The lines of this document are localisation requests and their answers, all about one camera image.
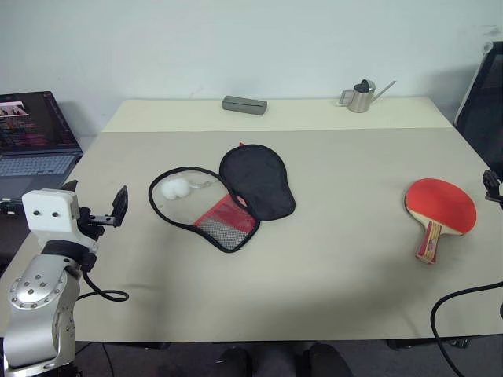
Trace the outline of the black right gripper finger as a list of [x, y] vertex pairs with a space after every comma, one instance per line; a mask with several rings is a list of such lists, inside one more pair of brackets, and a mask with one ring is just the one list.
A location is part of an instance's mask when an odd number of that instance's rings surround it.
[[492, 170], [485, 170], [482, 179], [483, 185], [486, 189], [486, 197], [490, 197], [490, 188], [495, 185], [500, 186], [500, 181], [495, 172]]

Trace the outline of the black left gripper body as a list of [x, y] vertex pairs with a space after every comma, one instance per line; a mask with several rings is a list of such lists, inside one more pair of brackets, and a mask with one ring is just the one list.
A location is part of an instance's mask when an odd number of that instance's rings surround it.
[[77, 227], [79, 231], [93, 241], [98, 239], [105, 233], [105, 226], [119, 226], [119, 218], [112, 215], [97, 216], [91, 214], [90, 208], [79, 208], [79, 219], [77, 220]]

